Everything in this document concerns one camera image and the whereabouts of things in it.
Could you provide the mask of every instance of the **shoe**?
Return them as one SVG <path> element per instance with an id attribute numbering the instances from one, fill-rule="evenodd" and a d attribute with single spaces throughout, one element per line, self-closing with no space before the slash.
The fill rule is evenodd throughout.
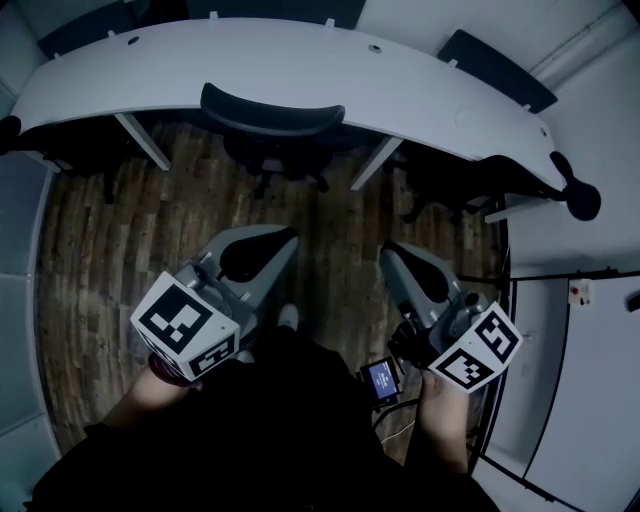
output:
<path id="1" fill-rule="evenodd" d="M 298 308 L 293 304 L 285 304 L 278 316 L 278 327 L 290 327 L 294 331 L 298 330 Z"/>
<path id="2" fill-rule="evenodd" d="M 255 363 L 256 362 L 255 358 L 253 357 L 253 354 L 251 352 L 249 352 L 248 350 L 241 350 L 240 352 L 234 354 L 231 357 L 233 357 L 237 361 L 240 361 L 241 363 Z"/>

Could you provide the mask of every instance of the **dark panel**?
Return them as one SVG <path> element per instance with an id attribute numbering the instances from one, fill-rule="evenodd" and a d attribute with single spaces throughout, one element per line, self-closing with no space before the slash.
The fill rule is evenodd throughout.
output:
<path id="1" fill-rule="evenodd" d="M 524 69 L 464 30 L 456 30 L 438 53 L 438 58 L 445 62 L 457 60 L 459 69 L 520 105 L 530 105 L 530 112 L 534 114 L 558 101 L 549 89 Z"/>
<path id="2" fill-rule="evenodd" d="M 208 18 L 217 11 L 222 18 L 274 18 L 323 24 L 336 20 L 336 27 L 353 29 L 365 0 L 187 0 L 191 19 Z"/>
<path id="3" fill-rule="evenodd" d="M 80 16 L 38 41 L 38 46 L 50 59 L 107 37 L 136 28 L 130 4 L 118 1 Z"/>

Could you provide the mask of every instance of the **chair backrest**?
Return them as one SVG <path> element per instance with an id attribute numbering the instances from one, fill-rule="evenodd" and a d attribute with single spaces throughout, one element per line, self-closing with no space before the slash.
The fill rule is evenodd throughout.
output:
<path id="1" fill-rule="evenodd" d="M 202 89 L 200 107 L 227 130 L 256 138 L 313 137 L 342 123 L 345 113 L 342 105 L 326 108 L 266 105 L 232 96 L 210 83 Z"/>
<path id="2" fill-rule="evenodd" d="M 549 89 L 524 69 L 464 30 L 456 30 L 438 52 L 438 58 L 445 62 L 456 60 L 457 68 L 520 105 L 529 105 L 529 111 L 534 114 L 558 101 Z"/>
<path id="3" fill-rule="evenodd" d="M 326 23 L 335 20 L 336 27 L 354 29 L 365 0 L 187 0 L 191 19 L 208 18 L 217 11 L 222 18 L 275 18 L 281 20 Z"/>
<path id="4" fill-rule="evenodd" d="M 119 0 L 91 11 L 67 23 L 38 41 L 44 54 L 53 59 L 87 44 L 107 37 L 109 30 L 116 34 L 136 28 L 136 18 L 130 3 Z"/>

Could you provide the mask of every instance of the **white desk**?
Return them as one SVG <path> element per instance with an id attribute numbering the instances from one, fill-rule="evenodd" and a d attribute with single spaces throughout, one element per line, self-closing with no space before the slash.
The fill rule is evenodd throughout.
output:
<path id="1" fill-rule="evenodd" d="M 139 37 L 131 45 L 128 42 Z M 369 49 L 376 45 L 380 53 Z M 190 20 L 119 34 L 36 70 L 12 114 L 23 130 L 119 114 L 168 169 L 131 115 L 199 108 L 211 82 L 245 99 L 289 107 L 346 107 L 344 122 L 387 134 L 352 184 L 359 189 L 403 139 L 476 160 L 506 155 L 549 185 L 545 123 L 500 92 L 419 51 L 359 32 L 283 20 Z"/>

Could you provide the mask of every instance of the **office chair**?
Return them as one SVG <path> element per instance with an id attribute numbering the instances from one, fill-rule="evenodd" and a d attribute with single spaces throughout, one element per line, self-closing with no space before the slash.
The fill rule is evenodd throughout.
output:
<path id="1" fill-rule="evenodd" d="M 69 177 L 104 173 L 104 200 L 113 204 L 115 175 L 125 157 L 150 160 L 115 119 L 97 117 L 38 126 L 20 134 L 15 116 L 0 120 L 0 155 L 9 151 L 37 151 Z"/>
<path id="2" fill-rule="evenodd" d="M 254 193 L 256 199 L 264 197 L 274 174 L 264 169 L 269 159 L 282 162 L 283 173 L 290 180 L 309 175 L 320 192 L 329 189 L 321 173 L 331 163 L 333 150 L 321 143 L 320 136 L 342 123 L 343 106 L 304 109 L 266 105 L 237 98 L 207 83 L 200 107 L 221 127 L 229 156 L 253 176 L 262 176 Z"/>
<path id="3" fill-rule="evenodd" d="M 578 180 L 567 159 L 554 151 L 549 156 L 567 185 L 562 191 L 550 187 L 514 160 L 494 155 L 476 162 L 418 144 L 404 148 L 406 162 L 387 161 L 385 170 L 397 167 L 408 172 L 407 181 L 416 192 L 411 212 L 403 216 L 407 224 L 415 222 L 424 207 L 440 203 L 452 212 L 451 222 L 462 219 L 463 210 L 475 214 L 504 196 L 518 194 L 528 197 L 566 202 L 571 215 L 582 221 L 595 219 L 602 203 L 598 190 Z M 434 173 L 428 172 L 431 167 Z M 474 199 L 488 197 L 480 206 L 469 204 Z"/>

